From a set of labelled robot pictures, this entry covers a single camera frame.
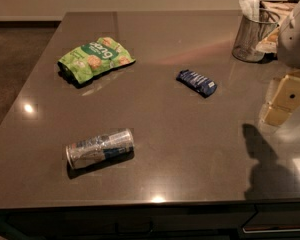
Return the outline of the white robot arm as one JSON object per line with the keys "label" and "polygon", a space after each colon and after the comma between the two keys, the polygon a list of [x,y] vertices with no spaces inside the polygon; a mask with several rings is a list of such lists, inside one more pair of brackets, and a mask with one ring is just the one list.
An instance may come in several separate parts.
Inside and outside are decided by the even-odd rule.
{"label": "white robot arm", "polygon": [[300,107],[300,1],[279,28],[277,58],[292,71],[269,84],[260,117],[272,126],[282,125]]}

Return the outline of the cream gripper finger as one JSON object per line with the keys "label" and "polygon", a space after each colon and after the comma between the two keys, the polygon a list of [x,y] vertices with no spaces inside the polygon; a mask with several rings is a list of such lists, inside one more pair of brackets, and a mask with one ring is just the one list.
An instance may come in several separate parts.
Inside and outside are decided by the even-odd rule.
{"label": "cream gripper finger", "polygon": [[270,81],[260,119],[271,126],[280,126],[300,107],[300,70]]}

